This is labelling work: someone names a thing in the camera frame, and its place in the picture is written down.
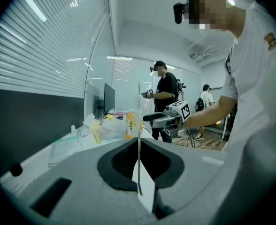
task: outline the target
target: plastic bottle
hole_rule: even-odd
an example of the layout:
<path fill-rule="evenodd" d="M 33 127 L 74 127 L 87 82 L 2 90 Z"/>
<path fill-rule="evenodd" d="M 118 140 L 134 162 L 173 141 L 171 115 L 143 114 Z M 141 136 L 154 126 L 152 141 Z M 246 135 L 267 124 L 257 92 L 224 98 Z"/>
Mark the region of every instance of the plastic bottle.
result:
<path fill-rule="evenodd" d="M 125 134 L 125 138 L 133 138 L 133 120 L 134 120 L 134 109 L 130 109 L 126 115 L 126 123 L 127 123 L 127 132 Z"/>

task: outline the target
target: ceiling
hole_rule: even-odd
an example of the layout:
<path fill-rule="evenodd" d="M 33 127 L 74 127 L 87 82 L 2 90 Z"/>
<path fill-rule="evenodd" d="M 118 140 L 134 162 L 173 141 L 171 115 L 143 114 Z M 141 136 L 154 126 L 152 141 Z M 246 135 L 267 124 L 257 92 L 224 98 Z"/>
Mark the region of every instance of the ceiling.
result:
<path fill-rule="evenodd" d="M 187 53 L 197 52 L 203 56 L 196 59 L 199 66 L 206 65 L 226 57 L 233 43 L 229 32 L 199 30 L 192 28 L 187 20 L 180 25 L 174 21 L 173 5 L 187 0 L 123 0 L 122 20 L 146 23 L 172 33 L 187 41 Z M 234 0 L 241 8 L 248 7 L 254 0 Z"/>

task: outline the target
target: person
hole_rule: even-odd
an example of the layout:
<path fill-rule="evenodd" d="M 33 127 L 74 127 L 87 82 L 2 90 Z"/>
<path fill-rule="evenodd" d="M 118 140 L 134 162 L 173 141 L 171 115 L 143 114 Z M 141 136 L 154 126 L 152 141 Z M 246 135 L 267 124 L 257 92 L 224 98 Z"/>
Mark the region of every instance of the person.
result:
<path fill-rule="evenodd" d="M 203 91 L 199 96 L 204 102 L 204 109 L 208 108 L 214 103 L 213 96 L 210 93 L 210 90 L 211 90 L 210 86 L 208 84 L 205 84 L 203 86 Z M 199 129 L 199 133 L 195 137 L 195 140 L 203 141 L 204 140 L 203 135 L 205 133 L 205 130 L 206 130 L 206 126 L 201 126 Z"/>
<path fill-rule="evenodd" d="M 148 98 L 154 98 L 155 101 L 155 113 L 163 112 L 166 106 L 175 102 L 176 89 L 176 77 L 167 71 L 167 66 L 163 61 L 157 61 L 154 65 L 154 71 L 158 72 L 158 76 L 161 79 L 158 82 L 157 91 L 154 94 L 150 94 Z M 158 128 L 152 128 L 152 136 L 158 140 L 159 132 L 162 140 L 166 143 L 171 143 L 171 137 L 164 131 Z"/>
<path fill-rule="evenodd" d="M 225 61 L 220 99 L 192 114 L 184 127 L 216 123 L 238 103 L 228 149 L 245 144 L 251 135 L 276 123 L 276 21 L 256 2 L 248 9 L 227 0 L 188 0 L 186 6 L 189 23 L 230 31 L 235 39 Z"/>

